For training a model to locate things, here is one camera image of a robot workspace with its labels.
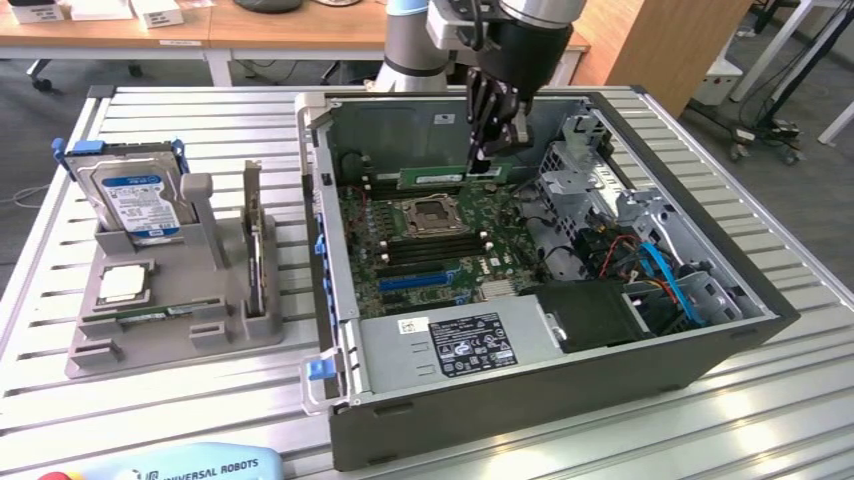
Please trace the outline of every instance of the gray parts holder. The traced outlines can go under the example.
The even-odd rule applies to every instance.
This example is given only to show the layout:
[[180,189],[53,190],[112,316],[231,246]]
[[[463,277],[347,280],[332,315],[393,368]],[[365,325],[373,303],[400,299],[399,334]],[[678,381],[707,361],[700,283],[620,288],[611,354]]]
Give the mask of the gray parts holder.
[[[180,227],[183,242],[137,249],[124,231],[94,234],[98,248],[68,350],[69,378],[281,341],[273,219],[264,217],[260,253],[265,310],[261,316],[249,316],[251,259],[243,224],[249,216],[216,221],[211,194],[208,174],[181,177],[181,195],[199,217],[199,223]],[[132,275],[108,275],[121,268],[132,270]],[[101,297],[105,289],[115,291],[108,283],[116,279],[139,288]]]

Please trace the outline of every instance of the gray floor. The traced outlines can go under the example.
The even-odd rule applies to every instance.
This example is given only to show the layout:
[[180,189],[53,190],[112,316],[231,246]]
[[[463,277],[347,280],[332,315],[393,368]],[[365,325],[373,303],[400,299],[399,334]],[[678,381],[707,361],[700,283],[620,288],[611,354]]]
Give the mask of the gray floor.
[[[760,37],[738,39],[730,50],[731,59],[750,65],[775,34],[768,28]],[[770,70],[779,69],[796,55],[802,44],[790,42]],[[88,86],[92,84],[145,86],[207,86],[209,76],[201,62],[141,62],[145,76],[132,78],[123,62],[57,61],[44,72],[62,91],[41,94],[24,77],[28,63],[0,62],[0,198],[9,198],[21,188],[46,183],[54,164],[50,159],[50,140],[66,136],[73,127]],[[285,85],[316,85],[327,62],[300,62]],[[272,78],[283,78],[289,62],[269,69]],[[257,85],[243,78],[244,70],[232,66],[235,83]],[[826,59],[794,95],[780,116],[798,123],[803,131],[803,151],[808,157],[794,167],[779,161],[770,147],[752,148],[752,157],[738,164],[726,162],[728,134],[711,126],[695,113],[687,112],[682,122],[724,161],[730,171],[763,202],[783,225],[823,261],[839,279],[854,287],[854,132],[848,129],[835,148],[814,139],[831,119],[854,100],[854,72]],[[724,115],[735,118],[739,106],[727,102]],[[20,249],[26,240],[36,211],[0,203],[2,218],[0,241],[0,288],[5,288]]]

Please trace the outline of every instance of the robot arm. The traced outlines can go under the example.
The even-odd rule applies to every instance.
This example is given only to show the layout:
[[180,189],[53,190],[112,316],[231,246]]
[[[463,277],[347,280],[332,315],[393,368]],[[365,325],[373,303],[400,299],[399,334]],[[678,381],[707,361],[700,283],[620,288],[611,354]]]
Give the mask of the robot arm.
[[492,157],[532,145],[531,101],[554,75],[584,2],[493,0],[487,6],[480,0],[432,0],[427,31],[433,43],[447,47],[455,30],[476,52],[477,67],[465,80],[469,173],[485,173]]

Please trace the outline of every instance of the motherboard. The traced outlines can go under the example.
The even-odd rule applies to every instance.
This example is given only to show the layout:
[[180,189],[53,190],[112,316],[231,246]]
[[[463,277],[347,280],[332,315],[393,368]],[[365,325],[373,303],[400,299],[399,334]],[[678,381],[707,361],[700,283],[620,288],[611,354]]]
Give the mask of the motherboard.
[[339,191],[363,318],[488,301],[548,279],[517,186],[408,180]]

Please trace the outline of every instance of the blue pcie slot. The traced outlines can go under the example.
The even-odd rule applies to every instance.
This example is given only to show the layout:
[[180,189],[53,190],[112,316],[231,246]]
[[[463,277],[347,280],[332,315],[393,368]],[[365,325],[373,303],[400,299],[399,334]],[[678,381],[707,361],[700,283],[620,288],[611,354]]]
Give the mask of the blue pcie slot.
[[433,273],[432,275],[421,275],[409,278],[388,278],[379,281],[379,291],[391,292],[393,290],[404,290],[407,288],[432,287],[433,285],[447,285],[448,275]]

